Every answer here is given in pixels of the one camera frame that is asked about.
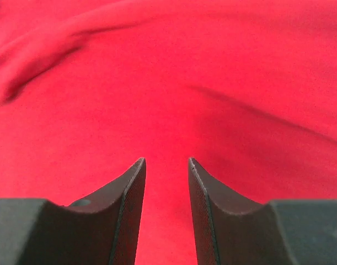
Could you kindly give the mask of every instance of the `red fabric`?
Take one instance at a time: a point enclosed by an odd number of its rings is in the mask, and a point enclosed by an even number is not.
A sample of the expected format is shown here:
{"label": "red fabric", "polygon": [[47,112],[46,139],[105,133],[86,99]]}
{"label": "red fabric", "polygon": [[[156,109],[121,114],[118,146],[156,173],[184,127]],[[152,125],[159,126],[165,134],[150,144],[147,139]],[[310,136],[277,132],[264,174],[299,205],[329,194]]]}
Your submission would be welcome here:
{"label": "red fabric", "polygon": [[337,198],[337,1],[0,1],[0,197],[68,204],[141,156],[136,264],[196,263],[189,156]]}

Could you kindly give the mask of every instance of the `red tablecloth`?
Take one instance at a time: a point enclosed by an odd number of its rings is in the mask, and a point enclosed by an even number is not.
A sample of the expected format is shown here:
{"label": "red tablecloth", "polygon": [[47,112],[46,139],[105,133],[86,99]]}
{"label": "red tablecloth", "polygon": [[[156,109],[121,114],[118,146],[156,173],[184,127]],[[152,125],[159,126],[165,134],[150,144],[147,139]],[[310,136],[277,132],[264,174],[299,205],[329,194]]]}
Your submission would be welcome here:
{"label": "red tablecloth", "polygon": [[196,263],[189,156],[259,202],[337,198],[337,0],[136,0],[59,30],[106,4],[0,0],[0,197],[68,204],[146,157],[139,265]]}

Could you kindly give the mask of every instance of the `red surface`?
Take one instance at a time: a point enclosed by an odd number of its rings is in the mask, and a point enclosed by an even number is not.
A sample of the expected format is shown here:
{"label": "red surface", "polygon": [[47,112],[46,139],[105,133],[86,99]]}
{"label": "red surface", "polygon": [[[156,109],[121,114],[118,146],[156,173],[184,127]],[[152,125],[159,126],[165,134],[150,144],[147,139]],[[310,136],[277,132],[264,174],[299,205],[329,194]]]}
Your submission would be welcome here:
{"label": "red surface", "polygon": [[337,1],[122,3],[58,54],[106,3],[0,1],[0,197],[68,204],[146,157],[139,265],[196,263],[189,156],[259,202],[337,198]]}

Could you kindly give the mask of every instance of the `red cloth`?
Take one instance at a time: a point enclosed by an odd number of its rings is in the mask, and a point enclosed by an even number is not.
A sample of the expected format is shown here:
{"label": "red cloth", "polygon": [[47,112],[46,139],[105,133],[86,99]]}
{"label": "red cloth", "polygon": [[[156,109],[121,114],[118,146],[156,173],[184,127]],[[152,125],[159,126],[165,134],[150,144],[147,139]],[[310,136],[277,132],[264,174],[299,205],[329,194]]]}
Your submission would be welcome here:
{"label": "red cloth", "polygon": [[136,264],[196,263],[189,156],[337,198],[337,1],[0,1],[0,197],[67,204],[141,156]]}

